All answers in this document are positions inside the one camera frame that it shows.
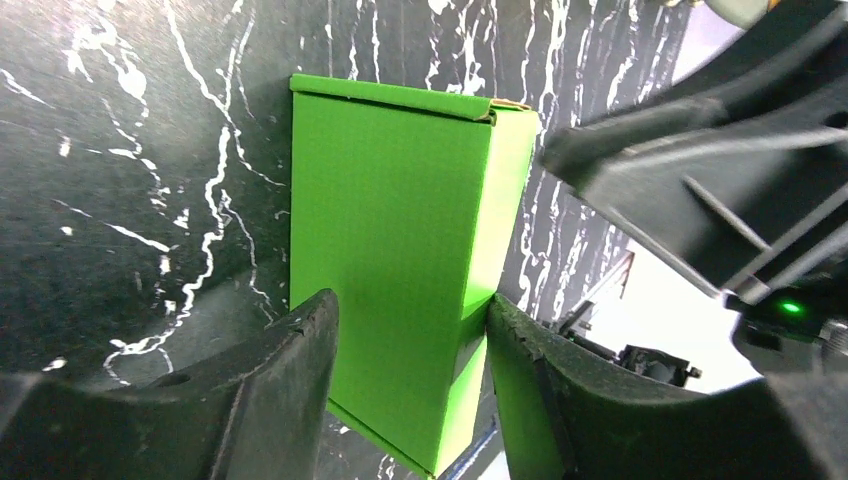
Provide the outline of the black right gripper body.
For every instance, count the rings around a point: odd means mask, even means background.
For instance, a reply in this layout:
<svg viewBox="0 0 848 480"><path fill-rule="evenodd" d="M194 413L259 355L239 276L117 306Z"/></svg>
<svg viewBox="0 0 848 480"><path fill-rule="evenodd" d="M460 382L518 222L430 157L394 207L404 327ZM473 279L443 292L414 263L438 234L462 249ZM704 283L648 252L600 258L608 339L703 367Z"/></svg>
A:
<svg viewBox="0 0 848 480"><path fill-rule="evenodd" d="M735 349L763 375L847 371L847 281L799 280L748 303L725 299L737 314Z"/></svg>

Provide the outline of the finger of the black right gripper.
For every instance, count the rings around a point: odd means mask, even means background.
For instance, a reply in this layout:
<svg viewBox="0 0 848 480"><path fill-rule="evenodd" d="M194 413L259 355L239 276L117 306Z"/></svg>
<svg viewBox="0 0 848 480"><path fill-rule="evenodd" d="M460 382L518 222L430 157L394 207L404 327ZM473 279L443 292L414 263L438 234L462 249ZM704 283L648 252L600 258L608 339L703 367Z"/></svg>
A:
<svg viewBox="0 0 848 480"><path fill-rule="evenodd" d="M544 168L710 296L847 249L847 5L784 1L647 100L548 136Z"/></svg>

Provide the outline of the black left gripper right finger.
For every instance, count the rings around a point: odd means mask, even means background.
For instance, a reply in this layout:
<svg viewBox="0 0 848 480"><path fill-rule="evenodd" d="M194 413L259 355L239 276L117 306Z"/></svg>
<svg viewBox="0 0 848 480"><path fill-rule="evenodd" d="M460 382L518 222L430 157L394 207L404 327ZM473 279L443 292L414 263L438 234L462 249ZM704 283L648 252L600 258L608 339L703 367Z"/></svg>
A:
<svg viewBox="0 0 848 480"><path fill-rule="evenodd" d="M503 296L486 333L514 479L843 479L847 378L768 375L704 395L639 376Z"/></svg>

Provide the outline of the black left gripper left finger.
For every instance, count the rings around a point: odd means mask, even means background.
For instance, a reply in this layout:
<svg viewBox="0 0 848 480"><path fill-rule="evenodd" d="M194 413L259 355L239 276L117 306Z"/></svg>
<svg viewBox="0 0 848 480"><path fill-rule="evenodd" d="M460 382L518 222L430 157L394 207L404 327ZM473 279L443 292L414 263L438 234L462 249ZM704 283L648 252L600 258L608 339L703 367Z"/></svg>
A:
<svg viewBox="0 0 848 480"><path fill-rule="evenodd" d="M5 479L310 479L336 358L323 289L276 325L143 387L1 377Z"/></svg>

